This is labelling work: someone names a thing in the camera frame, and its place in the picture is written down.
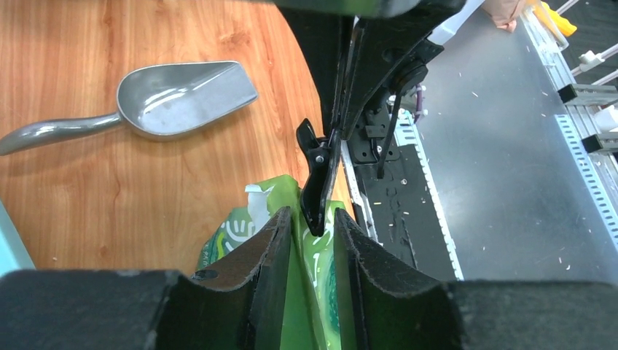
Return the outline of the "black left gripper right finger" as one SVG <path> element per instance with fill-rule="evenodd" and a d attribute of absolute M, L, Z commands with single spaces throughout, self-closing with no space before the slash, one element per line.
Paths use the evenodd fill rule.
<path fill-rule="evenodd" d="M 615 349 L 617 287 L 589 281 L 439 281 L 338 209 L 343 349 Z"/>

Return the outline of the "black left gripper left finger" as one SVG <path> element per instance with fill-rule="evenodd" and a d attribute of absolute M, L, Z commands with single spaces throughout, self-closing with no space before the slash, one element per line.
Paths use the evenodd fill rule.
<path fill-rule="evenodd" d="M 3 349 L 277 349 L 292 213 L 238 248 L 175 270 L 21 270 L 1 279 Z"/>

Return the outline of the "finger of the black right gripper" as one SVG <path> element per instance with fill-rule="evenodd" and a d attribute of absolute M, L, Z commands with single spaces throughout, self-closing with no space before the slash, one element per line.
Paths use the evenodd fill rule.
<path fill-rule="evenodd" d="M 278 10 L 302 51 L 318 93 L 324 135 L 330 136 L 340 125 L 355 18 L 286 7 Z"/>
<path fill-rule="evenodd" d="M 340 121 L 341 137 L 349 139 L 366 107 L 374 109 L 386 93 L 407 83 L 407 75 L 423 71 L 444 47 L 429 35 L 458 14 L 465 1 L 420 1 L 408 12 L 391 18 L 361 19 L 353 35 L 351 65 L 345 78 Z"/>

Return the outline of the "black bag clip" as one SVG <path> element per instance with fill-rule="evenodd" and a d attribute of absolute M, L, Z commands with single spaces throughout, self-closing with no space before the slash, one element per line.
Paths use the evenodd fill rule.
<path fill-rule="evenodd" d="M 297 143 L 308 164 L 309 174 L 300 193 L 300 208 L 310 233 L 322 237 L 326 224 L 327 202 L 331 200 L 341 154 L 340 130 L 328 137 L 317 137 L 308 119 L 296 129 Z"/>

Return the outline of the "green cat litter bag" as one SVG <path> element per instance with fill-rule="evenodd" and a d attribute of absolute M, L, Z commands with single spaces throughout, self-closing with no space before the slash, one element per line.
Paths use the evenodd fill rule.
<path fill-rule="evenodd" d="M 204 244 L 197 269 L 220 260 L 264 227 L 282 207 L 292 213 L 292 247 L 281 328 L 282 349 L 341 349 L 333 252 L 334 218 L 342 201 L 328 201 L 325 231 L 313 236 L 300 211 L 300 187 L 289 175 L 245 187 L 248 203 L 234 208 Z"/>

